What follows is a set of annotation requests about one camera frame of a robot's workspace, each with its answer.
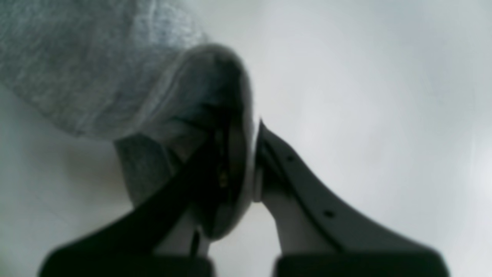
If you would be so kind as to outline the right gripper black tipped left finger side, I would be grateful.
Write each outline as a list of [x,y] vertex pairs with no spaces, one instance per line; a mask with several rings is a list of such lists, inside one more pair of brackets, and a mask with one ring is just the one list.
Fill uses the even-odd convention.
[[53,251],[41,277],[214,277],[231,211],[229,134],[216,131],[165,186],[111,225]]

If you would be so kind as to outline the right gripper white right finger side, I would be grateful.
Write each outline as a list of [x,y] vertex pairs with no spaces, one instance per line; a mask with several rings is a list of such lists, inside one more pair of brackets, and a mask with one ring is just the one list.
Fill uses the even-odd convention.
[[261,196],[278,232],[274,277],[448,277],[434,249],[369,219],[330,191],[296,151],[259,125]]

